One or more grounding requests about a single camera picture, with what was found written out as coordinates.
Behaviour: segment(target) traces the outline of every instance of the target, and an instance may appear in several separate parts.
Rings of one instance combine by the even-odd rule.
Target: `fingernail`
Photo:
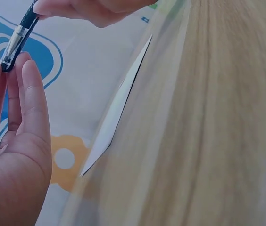
[[[41,0],[37,1],[33,6],[33,12],[41,16],[52,16],[51,12],[44,11],[44,4]]]
[[[24,88],[30,86],[38,86],[42,83],[42,79],[36,63],[33,60],[25,62],[22,68]]]
[[[27,51],[22,51],[19,55],[25,56],[27,58],[27,60],[31,60],[31,56],[30,56],[29,52],[27,52]]]

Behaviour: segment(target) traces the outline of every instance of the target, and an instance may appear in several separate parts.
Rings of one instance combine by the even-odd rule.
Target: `orange circle design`
[[[71,151],[75,158],[74,164],[69,169],[62,169],[55,163],[55,154],[62,148],[66,148]],[[60,137],[51,136],[51,150],[52,176],[50,183],[57,183],[62,189],[71,192],[82,168],[82,164],[87,159],[89,150],[82,139],[71,135],[62,135]]]

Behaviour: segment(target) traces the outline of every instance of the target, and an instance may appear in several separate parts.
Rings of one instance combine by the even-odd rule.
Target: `pen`
[[[10,72],[15,65],[17,56],[21,53],[30,33],[37,24],[38,15],[33,12],[33,6],[38,0],[34,0],[29,7],[21,23],[15,28],[8,45],[5,48],[0,64],[3,72]]]

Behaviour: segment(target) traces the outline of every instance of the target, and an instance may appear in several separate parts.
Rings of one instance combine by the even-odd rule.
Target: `wooden surface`
[[[166,0],[63,226],[266,226],[266,0]]]

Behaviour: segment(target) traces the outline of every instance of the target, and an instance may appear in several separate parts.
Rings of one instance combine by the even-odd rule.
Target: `hand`
[[[8,131],[0,144],[0,226],[34,225],[51,177],[50,127],[42,78],[29,54],[8,74],[0,66],[0,116],[8,90]]]
[[[34,12],[45,17],[85,19],[106,27],[157,0],[38,0]]]

